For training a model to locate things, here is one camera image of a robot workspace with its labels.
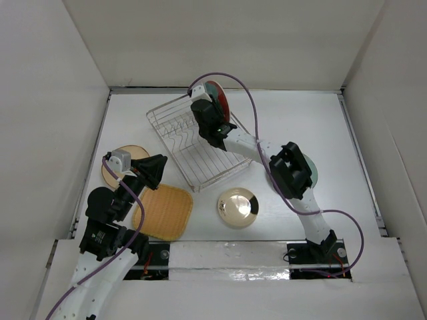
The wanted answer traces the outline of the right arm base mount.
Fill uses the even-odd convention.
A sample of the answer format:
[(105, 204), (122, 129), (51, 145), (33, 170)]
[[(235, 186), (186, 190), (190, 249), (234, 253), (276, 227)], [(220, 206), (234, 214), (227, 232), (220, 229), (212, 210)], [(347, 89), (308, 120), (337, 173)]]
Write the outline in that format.
[(336, 279), (352, 279), (350, 271), (344, 273), (350, 264), (342, 239), (325, 255), (311, 252), (306, 241), (291, 241), (286, 243), (282, 259), (289, 265), (292, 280), (331, 279), (330, 274), (335, 273)]

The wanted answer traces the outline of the woven bamboo square tray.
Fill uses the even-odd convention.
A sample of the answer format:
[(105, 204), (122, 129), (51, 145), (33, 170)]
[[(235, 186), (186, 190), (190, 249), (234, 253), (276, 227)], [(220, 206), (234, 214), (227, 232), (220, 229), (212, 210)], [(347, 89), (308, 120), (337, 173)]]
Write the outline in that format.
[(182, 236), (193, 208), (193, 198), (186, 190), (161, 184), (156, 190), (146, 188), (140, 201), (145, 212), (141, 233), (163, 241)]

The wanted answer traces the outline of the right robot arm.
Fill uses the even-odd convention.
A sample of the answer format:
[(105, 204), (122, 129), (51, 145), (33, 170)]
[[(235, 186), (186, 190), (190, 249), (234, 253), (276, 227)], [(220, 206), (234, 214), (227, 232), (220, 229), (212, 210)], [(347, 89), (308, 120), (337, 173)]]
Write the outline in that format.
[(191, 102), (199, 135), (212, 147), (242, 155), (266, 166), (276, 192), (298, 212), (306, 236), (306, 251), (315, 264), (332, 255), (336, 234), (326, 223), (312, 190), (312, 170), (300, 148), (292, 142), (277, 146), (260, 141), (226, 121), (222, 108), (213, 101)]

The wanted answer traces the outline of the red and teal floral plate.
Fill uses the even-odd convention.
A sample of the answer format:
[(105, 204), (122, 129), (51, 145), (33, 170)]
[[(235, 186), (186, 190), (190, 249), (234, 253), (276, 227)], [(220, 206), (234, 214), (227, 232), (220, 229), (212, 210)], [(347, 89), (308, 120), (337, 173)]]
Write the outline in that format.
[(217, 82), (213, 80), (209, 80), (205, 82), (206, 85), (209, 85), (212, 88), (216, 88), (216, 96), (217, 100), (219, 101), (219, 104), (222, 108), (222, 111), (224, 113), (224, 119), (226, 122), (230, 121), (230, 108), (228, 105), (228, 99), (226, 97), (226, 93), (223, 89), (223, 87)]

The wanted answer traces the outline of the small black plate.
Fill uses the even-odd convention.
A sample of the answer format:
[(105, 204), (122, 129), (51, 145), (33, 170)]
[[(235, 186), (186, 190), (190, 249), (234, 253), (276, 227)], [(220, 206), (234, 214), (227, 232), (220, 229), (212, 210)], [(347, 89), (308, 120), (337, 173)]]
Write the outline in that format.
[(219, 100), (219, 95), (218, 95), (218, 91), (216, 89), (212, 89), (209, 92), (209, 96), (211, 98), (212, 104), (214, 105), (215, 109), (216, 109), (216, 113), (222, 114), (222, 107), (220, 105), (220, 100)]

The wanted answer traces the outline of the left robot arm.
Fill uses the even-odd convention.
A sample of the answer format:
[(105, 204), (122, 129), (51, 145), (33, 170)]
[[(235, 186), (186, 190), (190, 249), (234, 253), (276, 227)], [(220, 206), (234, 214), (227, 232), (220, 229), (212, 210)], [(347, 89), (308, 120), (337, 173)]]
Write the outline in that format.
[(103, 168), (118, 182), (115, 190), (94, 189), (87, 198), (87, 222), (79, 244), (79, 258), (68, 290), (54, 304), (47, 319), (102, 319), (120, 282), (149, 255), (149, 238), (121, 225), (145, 188), (155, 191), (167, 163), (164, 155), (132, 159), (116, 149), (102, 159)]

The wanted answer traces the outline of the light green flower bowl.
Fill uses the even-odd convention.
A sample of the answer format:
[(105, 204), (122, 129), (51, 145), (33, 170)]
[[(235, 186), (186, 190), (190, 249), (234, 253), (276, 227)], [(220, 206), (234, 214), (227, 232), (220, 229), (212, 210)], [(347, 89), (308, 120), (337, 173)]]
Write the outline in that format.
[(313, 189), (318, 183), (318, 169), (310, 157), (308, 157), (305, 153), (303, 154), (303, 156), (312, 172), (310, 177), (310, 179), (312, 180), (312, 185), (310, 186), (310, 189)]

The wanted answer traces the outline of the gold rimmed cream plate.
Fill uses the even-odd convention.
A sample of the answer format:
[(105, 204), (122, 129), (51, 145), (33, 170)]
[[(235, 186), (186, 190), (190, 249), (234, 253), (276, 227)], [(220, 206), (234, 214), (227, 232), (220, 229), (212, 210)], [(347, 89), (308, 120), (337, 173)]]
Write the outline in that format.
[(243, 229), (256, 220), (260, 206), (258, 198), (250, 190), (235, 187), (219, 196), (217, 208), (226, 225)]

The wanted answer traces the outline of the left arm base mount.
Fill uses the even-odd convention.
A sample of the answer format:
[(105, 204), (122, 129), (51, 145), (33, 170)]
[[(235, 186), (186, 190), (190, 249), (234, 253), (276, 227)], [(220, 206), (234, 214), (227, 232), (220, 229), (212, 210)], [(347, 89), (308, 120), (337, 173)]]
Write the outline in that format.
[(170, 242), (149, 244), (145, 260), (138, 261), (126, 274), (126, 281), (163, 281), (169, 279)]

